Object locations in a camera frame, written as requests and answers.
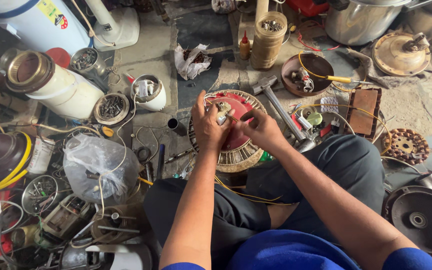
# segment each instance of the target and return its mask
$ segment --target black pants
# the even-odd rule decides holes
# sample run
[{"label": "black pants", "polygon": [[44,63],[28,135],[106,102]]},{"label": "black pants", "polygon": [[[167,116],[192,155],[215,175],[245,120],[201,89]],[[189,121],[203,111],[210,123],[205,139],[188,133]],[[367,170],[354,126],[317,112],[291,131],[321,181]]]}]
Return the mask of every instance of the black pants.
[{"label": "black pants", "polygon": [[[355,135],[335,135],[303,154],[352,196],[381,213],[385,174],[379,152],[369,141]],[[144,211],[161,246],[170,233],[186,182],[175,178],[157,180],[144,199]],[[278,229],[301,231],[337,242],[279,161],[249,169],[246,193],[265,199],[281,196],[276,201],[281,203],[299,202]],[[211,237],[213,269],[225,268],[244,241],[269,230],[270,225],[264,203],[246,200],[215,184]]]}]

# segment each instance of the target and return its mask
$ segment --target hand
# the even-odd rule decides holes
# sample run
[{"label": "hand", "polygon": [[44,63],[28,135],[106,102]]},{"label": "hand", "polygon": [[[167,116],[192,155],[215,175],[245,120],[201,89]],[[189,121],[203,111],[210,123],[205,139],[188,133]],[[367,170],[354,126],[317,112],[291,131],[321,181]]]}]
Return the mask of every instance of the hand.
[{"label": "hand", "polygon": [[[206,111],[204,101],[205,95],[206,91],[202,90],[196,99],[196,103],[191,109],[196,142],[199,145],[200,151],[209,150],[219,153],[228,133],[230,132],[233,120],[228,117],[224,124],[218,125],[216,122],[218,108],[216,107],[216,104],[212,104],[209,107],[209,110]],[[234,109],[228,112],[229,115],[233,115],[233,113]]]},{"label": "hand", "polygon": [[[254,118],[249,124],[245,121]],[[271,116],[258,109],[252,109],[245,113],[236,123],[235,128],[252,139],[252,143],[273,156],[280,150],[292,148],[279,130],[278,123]]]}]

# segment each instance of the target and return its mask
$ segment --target blue shirt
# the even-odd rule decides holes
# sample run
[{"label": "blue shirt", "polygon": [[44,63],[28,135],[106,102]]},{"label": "blue shirt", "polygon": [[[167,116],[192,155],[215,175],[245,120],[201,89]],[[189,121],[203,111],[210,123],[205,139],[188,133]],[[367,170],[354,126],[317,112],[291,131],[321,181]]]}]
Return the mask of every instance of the blue shirt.
[{"label": "blue shirt", "polygon": [[[181,262],[163,270],[202,270],[199,265]],[[243,243],[227,270],[359,270],[335,245],[315,235],[296,230],[267,230]],[[416,248],[391,253],[382,270],[432,270],[432,257]]]}]

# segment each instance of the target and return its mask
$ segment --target yellow cap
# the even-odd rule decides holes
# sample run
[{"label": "yellow cap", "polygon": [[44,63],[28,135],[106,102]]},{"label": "yellow cap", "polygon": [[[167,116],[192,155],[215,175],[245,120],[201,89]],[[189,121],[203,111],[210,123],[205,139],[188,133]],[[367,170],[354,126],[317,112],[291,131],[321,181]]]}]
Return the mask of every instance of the yellow cap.
[{"label": "yellow cap", "polygon": [[103,130],[103,134],[108,136],[108,137],[112,137],[114,134],[114,131],[107,126],[103,126],[102,130]]}]

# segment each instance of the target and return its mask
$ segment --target copper winding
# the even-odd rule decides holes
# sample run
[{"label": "copper winding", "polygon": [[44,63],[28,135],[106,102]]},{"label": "copper winding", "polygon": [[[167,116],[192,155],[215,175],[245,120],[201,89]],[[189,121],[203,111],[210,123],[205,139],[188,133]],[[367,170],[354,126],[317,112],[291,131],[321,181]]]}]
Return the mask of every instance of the copper winding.
[{"label": "copper winding", "polygon": [[391,141],[391,147],[386,152],[387,156],[396,158],[411,165],[422,163],[428,158],[428,142],[426,142],[421,134],[414,132],[411,129],[398,128],[393,129],[389,135],[392,138],[391,140],[388,136],[383,140],[384,147],[387,147]]}]

